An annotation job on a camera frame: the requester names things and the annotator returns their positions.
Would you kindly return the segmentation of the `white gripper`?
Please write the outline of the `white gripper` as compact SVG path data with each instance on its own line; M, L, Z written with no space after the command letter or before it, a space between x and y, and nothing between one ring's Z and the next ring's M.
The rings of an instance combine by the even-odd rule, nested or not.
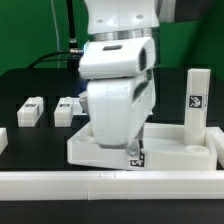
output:
M153 71L137 77L90 80L85 97L97 144L127 148L128 158L139 158L143 136L138 133L156 100Z

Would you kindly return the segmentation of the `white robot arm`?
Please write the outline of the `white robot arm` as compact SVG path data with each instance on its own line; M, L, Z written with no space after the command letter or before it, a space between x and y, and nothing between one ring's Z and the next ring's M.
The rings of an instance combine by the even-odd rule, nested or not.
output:
M136 159L155 101L160 24L197 20L217 0L84 0L89 40L79 63L87 89L80 104L103 149Z

